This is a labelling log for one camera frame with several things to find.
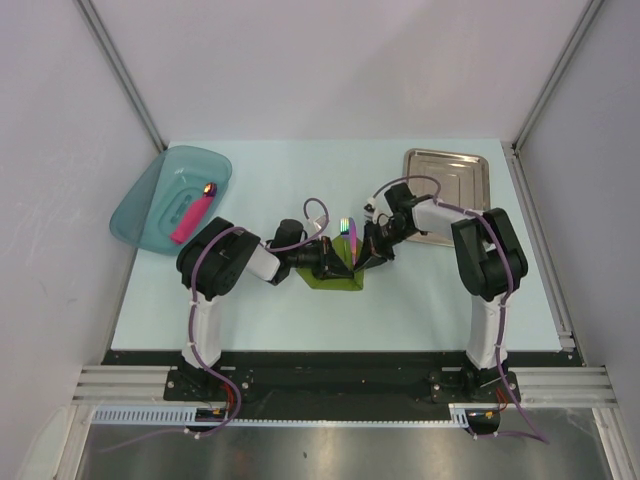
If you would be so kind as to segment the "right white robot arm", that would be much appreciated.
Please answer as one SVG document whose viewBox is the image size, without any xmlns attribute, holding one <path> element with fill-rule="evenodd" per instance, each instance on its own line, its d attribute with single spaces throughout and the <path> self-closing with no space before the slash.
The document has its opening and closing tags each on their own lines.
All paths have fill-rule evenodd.
<svg viewBox="0 0 640 480">
<path fill-rule="evenodd" d="M 391 215 L 378 217 L 376 198 L 364 207 L 366 221 L 356 271 L 395 258 L 393 247 L 416 234 L 436 234 L 453 243 L 458 273 L 472 296 L 471 333 L 466 355 L 473 369 L 461 376 L 463 393 L 484 401 L 497 389 L 490 370 L 502 368 L 510 297 L 528 274 L 528 261 L 507 212 L 464 209 L 437 195 L 414 195 L 406 183 L 384 193 Z"/>
</svg>

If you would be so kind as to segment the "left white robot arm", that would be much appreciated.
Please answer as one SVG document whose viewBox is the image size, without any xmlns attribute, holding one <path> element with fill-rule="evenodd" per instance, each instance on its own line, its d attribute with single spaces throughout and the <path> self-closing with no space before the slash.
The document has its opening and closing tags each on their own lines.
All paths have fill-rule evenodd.
<svg viewBox="0 0 640 480">
<path fill-rule="evenodd" d="M 221 376 L 209 368 L 222 352 L 220 301 L 243 272 L 274 286 L 296 270 L 313 288 L 349 291 L 363 287 L 363 276 L 352 270 L 349 258 L 338 255 L 333 240 L 322 236 L 309 241 L 304 234 L 301 222 L 285 219 L 275 238 L 263 245 L 257 235 L 216 217 L 179 253 L 176 268 L 191 293 L 182 357 L 194 368 L 185 385 L 197 398 L 210 399 L 220 390 Z"/>
</svg>

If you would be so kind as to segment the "green paper napkin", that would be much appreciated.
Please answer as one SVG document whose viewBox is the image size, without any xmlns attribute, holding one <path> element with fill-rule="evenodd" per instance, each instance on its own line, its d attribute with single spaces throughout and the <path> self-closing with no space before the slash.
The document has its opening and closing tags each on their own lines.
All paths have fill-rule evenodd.
<svg viewBox="0 0 640 480">
<path fill-rule="evenodd" d="M 353 271 L 353 265 L 351 260 L 351 251 L 349 246 L 349 238 L 344 236 L 337 236 L 330 239 L 333 249 L 337 255 L 344 261 L 344 263 Z M 358 239 L 358 256 L 361 252 L 363 241 Z M 296 273 L 302 278 L 302 280 L 314 290 L 323 291 L 343 291 L 343 292 L 358 292 L 365 287 L 365 278 L 367 269 L 361 272 L 355 273 L 354 278 L 349 280 L 321 280 L 315 278 L 311 271 L 308 269 L 296 269 Z"/>
</svg>

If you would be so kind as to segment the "iridescent fork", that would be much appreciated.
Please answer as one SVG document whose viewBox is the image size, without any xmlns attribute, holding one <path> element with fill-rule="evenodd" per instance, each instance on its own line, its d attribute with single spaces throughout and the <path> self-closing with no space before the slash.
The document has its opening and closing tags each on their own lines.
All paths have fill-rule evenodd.
<svg viewBox="0 0 640 480">
<path fill-rule="evenodd" d="M 340 220 L 340 235 L 341 236 L 348 236 L 351 230 L 351 226 L 350 226 L 351 222 L 350 222 L 350 218 L 349 217 L 343 217 Z"/>
</svg>

